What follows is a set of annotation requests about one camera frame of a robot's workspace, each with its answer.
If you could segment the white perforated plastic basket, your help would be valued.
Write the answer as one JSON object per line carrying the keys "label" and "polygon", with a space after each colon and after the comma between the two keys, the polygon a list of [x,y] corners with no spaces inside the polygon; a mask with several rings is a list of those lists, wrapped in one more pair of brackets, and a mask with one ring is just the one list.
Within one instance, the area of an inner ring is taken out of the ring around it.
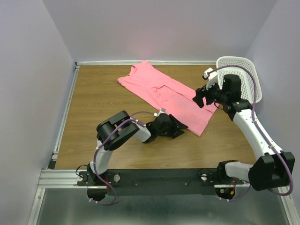
{"label": "white perforated plastic basket", "polygon": [[258,103],[261,101],[263,95],[261,91],[261,86],[259,83],[258,75],[256,72],[256,68],[253,62],[247,58],[243,57],[235,57],[235,56],[224,56],[220,57],[216,61],[216,67],[224,67],[228,65],[235,65],[234,67],[226,67],[217,71],[218,73],[218,84],[219,88],[222,89],[223,86],[223,78],[227,74],[238,75],[241,79],[241,98],[248,100],[251,104],[253,104],[255,92],[254,92],[254,84],[251,77],[245,71],[245,69],[253,76],[255,84],[256,84],[256,100]]}

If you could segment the pink t shirt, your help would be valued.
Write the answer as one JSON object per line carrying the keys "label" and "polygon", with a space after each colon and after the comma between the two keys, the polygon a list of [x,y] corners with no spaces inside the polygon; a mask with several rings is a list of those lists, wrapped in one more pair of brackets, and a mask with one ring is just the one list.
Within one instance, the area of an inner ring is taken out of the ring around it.
{"label": "pink t shirt", "polygon": [[118,78],[118,83],[148,104],[160,110],[166,109],[188,130],[201,136],[216,111],[214,105],[200,108],[194,101],[195,90],[172,79],[142,61],[131,67],[127,76]]}

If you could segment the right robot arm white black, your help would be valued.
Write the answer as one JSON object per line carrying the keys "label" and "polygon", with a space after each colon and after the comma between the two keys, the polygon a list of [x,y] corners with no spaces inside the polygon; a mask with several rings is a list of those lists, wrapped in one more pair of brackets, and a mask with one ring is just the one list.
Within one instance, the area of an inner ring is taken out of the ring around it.
{"label": "right robot arm white black", "polygon": [[193,101],[200,108],[220,104],[223,111],[242,131],[249,142],[256,162],[253,165],[237,160],[220,162],[216,179],[225,184],[232,178],[245,181],[256,191],[274,191],[279,187],[289,187],[285,195],[294,188],[292,172],[295,157],[283,151],[262,127],[255,113],[258,100],[256,78],[246,72],[205,72],[206,84],[195,91]]}

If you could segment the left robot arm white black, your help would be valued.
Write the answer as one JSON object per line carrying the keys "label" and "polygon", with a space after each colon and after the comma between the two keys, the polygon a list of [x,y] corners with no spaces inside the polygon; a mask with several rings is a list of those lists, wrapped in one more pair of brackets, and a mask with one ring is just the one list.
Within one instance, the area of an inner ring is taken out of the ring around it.
{"label": "left robot arm white black", "polygon": [[97,147],[92,161],[87,166],[88,180],[93,185],[108,183],[104,178],[113,151],[121,147],[130,138],[136,138],[147,144],[159,136],[172,139],[184,134],[188,126],[164,110],[154,114],[154,120],[143,123],[121,111],[101,122],[97,128]]}

